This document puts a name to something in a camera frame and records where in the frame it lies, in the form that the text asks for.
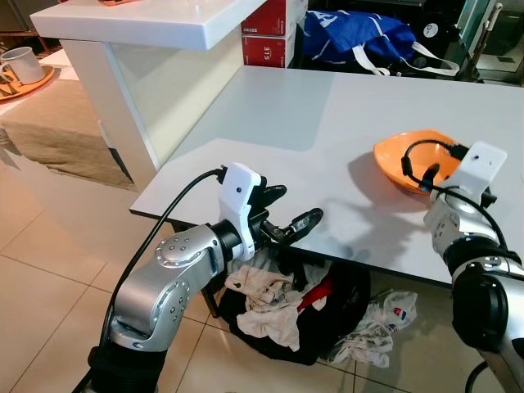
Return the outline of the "orange bowl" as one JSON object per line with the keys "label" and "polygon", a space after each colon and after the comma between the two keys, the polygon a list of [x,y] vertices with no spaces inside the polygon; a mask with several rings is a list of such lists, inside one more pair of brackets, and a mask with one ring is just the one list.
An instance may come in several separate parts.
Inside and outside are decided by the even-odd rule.
{"label": "orange bowl", "polygon": [[401,133],[373,146],[374,160],[385,176],[401,190],[427,194],[426,188],[404,175],[403,157],[411,160],[413,175],[424,183],[440,186],[453,175],[468,147],[435,129]]}

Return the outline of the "red cloth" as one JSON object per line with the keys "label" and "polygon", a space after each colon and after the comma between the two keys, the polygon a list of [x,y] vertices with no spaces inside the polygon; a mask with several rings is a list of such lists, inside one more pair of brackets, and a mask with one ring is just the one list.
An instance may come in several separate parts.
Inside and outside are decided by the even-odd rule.
{"label": "red cloth", "polygon": [[334,288],[336,288],[336,285],[334,285],[334,280],[329,274],[317,286],[305,292],[300,304],[298,304],[298,311],[303,312],[307,308],[322,310],[327,304],[328,296],[334,292]]}

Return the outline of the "beige cloth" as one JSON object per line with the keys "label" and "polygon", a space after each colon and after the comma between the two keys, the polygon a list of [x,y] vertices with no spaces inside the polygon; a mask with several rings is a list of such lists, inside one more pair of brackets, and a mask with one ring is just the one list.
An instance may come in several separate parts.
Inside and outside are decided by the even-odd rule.
{"label": "beige cloth", "polygon": [[240,302],[246,311],[235,317],[238,327],[247,336],[270,338],[292,351],[300,350],[298,306],[326,276],[326,267],[304,264],[303,273],[280,273],[273,252],[262,248],[251,259],[233,260],[226,266],[225,287],[246,296]]}

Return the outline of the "black laundry basket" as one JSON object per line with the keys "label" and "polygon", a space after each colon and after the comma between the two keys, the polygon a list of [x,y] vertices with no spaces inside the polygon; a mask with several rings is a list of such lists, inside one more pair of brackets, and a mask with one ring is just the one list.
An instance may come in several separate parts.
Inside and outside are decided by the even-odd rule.
{"label": "black laundry basket", "polygon": [[228,323],[234,336],[262,355],[284,362],[314,364],[319,356],[325,355],[334,347],[338,338],[347,336],[362,321],[370,299],[370,273],[351,263],[332,262],[291,248],[262,250],[273,252],[273,257],[278,259],[280,273],[303,273],[304,264],[322,265],[327,269],[326,276],[331,274],[336,285],[334,292],[327,296],[327,304],[322,310],[307,308],[300,312],[300,350],[292,351],[274,343],[270,338],[247,336],[235,322],[236,315],[246,311],[246,307],[240,304],[246,296],[238,291],[230,291],[225,287],[226,292],[219,302],[219,316]]}

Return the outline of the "white plastic bag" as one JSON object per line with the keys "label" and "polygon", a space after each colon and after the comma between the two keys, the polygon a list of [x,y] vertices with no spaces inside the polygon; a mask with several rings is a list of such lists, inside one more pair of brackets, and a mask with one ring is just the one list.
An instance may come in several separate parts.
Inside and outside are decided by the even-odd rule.
{"label": "white plastic bag", "polygon": [[322,356],[330,364],[348,359],[386,369],[394,349],[393,334],[408,327],[417,317],[417,293],[383,291],[371,299],[359,325],[338,338],[334,347]]}

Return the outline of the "red cardboard box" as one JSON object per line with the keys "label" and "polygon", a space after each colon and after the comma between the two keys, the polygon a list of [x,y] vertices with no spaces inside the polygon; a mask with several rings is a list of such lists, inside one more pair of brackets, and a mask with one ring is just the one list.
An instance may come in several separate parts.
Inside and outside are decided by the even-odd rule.
{"label": "red cardboard box", "polygon": [[309,0],[266,0],[241,23],[244,36],[284,37],[293,33]]}
{"label": "red cardboard box", "polygon": [[284,37],[243,36],[241,48],[243,64],[287,68],[295,56],[296,33]]}

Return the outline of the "white counter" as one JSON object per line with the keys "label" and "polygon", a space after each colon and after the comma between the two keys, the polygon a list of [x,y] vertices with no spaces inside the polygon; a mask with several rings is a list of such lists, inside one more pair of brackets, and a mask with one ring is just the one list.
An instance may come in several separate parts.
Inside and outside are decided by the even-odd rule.
{"label": "white counter", "polygon": [[141,191],[241,68],[241,22],[263,3],[66,0],[31,21],[60,40]]}

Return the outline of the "grey beige placemat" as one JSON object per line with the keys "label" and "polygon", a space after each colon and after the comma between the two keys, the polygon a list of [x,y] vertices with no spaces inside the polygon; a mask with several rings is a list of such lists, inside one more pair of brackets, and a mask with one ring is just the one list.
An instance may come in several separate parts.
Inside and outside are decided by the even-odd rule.
{"label": "grey beige placemat", "polygon": [[58,79],[0,115],[19,155],[50,171],[133,190],[102,136],[100,119],[79,81]]}

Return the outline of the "orange plate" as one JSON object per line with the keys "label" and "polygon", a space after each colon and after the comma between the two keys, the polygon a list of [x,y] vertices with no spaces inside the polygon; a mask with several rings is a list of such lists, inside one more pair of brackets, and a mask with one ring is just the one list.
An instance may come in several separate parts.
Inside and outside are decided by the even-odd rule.
{"label": "orange plate", "polygon": [[44,65],[43,70],[45,71],[44,79],[32,84],[23,84],[10,69],[0,69],[0,102],[33,93],[34,90],[45,86],[57,74],[57,68],[52,65]]}

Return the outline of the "metal mug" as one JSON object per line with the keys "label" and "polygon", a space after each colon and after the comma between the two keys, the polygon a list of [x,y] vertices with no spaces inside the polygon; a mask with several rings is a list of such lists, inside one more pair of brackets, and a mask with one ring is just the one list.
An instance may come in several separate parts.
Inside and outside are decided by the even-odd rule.
{"label": "metal mug", "polygon": [[31,47],[16,47],[7,50],[1,53],[0,62],[7,68],[11,68],[16,79],[23,85],[40,82],[47,75]]}

